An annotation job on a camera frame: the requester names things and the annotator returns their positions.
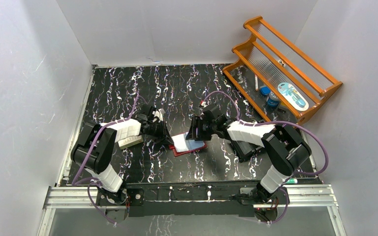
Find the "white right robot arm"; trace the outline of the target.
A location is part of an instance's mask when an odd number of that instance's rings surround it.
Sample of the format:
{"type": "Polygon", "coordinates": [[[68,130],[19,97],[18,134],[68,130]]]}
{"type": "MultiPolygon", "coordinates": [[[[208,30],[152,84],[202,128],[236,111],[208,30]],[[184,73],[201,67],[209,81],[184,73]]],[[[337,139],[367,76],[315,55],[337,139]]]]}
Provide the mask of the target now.
{"type": "Polygon", "coordinates": [[[240,203],[251,200],[271,203],[277,191],[312,154],[294,125],[250,123],[229,118],[215,104],[194,116],[186,140],[209,141],[213,135],[229,141],[241,141],[264,148],[272,165],[255,188],[230,196],[240,203]]]}

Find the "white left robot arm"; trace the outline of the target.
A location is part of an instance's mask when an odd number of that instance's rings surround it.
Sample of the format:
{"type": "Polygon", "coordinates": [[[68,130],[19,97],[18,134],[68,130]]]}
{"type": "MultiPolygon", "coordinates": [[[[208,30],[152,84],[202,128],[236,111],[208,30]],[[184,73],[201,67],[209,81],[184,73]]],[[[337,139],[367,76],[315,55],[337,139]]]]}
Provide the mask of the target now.
{"type": "Polygon", "coordinates": [[[111,165],[114,146],[121,140],[149,135],[156,143],[173,145],[174,142],[164,120],[164,109],[143,104],[139,112],[130,118],[109,123],[86,123],[71,151],[70,159],[86,170],[108,198],[116,205],[127,199],[127,191],[121,188],[123,179],[111,165]]]}

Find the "red card holder wallet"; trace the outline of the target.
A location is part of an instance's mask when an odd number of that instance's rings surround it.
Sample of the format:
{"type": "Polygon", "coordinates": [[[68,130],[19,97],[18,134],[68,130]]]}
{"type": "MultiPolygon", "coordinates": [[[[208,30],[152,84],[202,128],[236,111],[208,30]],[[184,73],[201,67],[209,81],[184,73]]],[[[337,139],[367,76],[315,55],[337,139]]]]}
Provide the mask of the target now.
{"type": "Polygon", "coordinates": [[[169,149],[172,150],[175,157],[195,152],[207,147],[204,141],[186,140],[186,133],[181,133],[172,136],[173,145],[169,145],[169,149]]]}

